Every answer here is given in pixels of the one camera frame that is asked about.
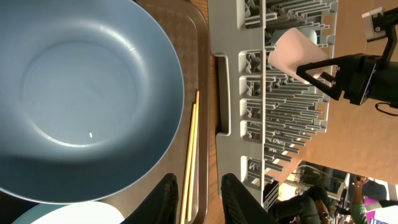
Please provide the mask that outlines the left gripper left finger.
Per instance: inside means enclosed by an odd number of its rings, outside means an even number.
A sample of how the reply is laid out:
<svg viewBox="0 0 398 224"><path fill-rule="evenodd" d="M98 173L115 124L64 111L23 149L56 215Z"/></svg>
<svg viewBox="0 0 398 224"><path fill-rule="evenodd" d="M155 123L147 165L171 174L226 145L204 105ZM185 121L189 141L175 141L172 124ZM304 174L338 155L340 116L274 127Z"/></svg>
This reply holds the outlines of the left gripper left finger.
<svg viewBox="0 0 398 224"><path fill-rule="evenodd" d="M175 224L178 201L177 178L168 173L121 224Z"/></svg>

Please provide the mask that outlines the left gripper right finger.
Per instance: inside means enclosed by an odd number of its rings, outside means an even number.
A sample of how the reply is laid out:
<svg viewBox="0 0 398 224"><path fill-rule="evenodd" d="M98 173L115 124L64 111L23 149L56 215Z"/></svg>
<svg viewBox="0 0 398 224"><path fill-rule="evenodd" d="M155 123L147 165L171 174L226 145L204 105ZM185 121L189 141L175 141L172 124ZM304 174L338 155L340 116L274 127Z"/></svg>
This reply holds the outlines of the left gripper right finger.
<svg viewBox="0 0 398 224"><path fill-rule="evenodd" d="M222 176L221 197L226 224L271 222L269 214L232 173Z"/></svg>

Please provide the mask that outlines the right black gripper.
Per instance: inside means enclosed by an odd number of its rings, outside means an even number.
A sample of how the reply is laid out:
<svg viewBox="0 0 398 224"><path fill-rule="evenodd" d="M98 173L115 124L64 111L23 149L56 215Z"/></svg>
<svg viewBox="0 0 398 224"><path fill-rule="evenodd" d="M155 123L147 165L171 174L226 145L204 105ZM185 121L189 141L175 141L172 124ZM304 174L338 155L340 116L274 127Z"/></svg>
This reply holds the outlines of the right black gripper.
<svg viewBox="0 0 398 224"><path fill-rule="evenodd" d="M335 76L323 69L332 65L339 67ZM344 91L343 98L354 105L369 98L397 104L397 62L379 56L354 54L312 62L298 66L296 74L334 100Z"/></svg>

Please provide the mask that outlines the pink cup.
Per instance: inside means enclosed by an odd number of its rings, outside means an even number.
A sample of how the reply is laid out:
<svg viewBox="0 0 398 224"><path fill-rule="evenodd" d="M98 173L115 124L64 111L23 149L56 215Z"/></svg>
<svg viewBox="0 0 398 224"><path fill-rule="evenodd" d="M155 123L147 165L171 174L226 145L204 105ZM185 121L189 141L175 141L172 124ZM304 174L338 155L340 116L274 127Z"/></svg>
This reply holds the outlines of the pink cup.
<svg viewBox="0 0 398 224"><path fill-rule="evenodd" d="M296 74L297 67L330 58L318 45L313 43L291 47L274 45L274 47L275 49L268 56L268 64L304 84L309 84L309 82Z"/></svg>

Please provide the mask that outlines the light blue rice bowl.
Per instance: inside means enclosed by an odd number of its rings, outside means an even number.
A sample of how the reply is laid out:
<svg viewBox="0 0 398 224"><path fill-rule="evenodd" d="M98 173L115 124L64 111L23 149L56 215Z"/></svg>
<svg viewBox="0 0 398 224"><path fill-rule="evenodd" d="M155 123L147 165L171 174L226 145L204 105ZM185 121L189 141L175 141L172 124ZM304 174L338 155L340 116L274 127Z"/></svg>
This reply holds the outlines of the light blue rice bowl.
<svg viewBox="0 0 398 224"><path fill-rule="evenodd" d="M18 217L13 224L39 223L122 223L122 213L103 202L81 202L69 205L38 204Z"/></svg>

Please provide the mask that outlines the light blue cup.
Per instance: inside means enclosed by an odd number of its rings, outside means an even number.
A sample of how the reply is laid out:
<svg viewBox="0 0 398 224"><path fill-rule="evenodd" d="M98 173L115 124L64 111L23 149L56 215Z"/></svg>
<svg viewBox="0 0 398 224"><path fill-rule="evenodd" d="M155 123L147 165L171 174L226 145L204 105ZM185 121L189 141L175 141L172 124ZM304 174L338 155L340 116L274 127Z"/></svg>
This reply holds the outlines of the light blue cup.
<svg viewBox="0 0 398 224"><path fill-rule="evenodd" d="M313 29L280 29L272 34L271 45L281 46L303 46L311 43L317 45L317 34Z"/></svg>

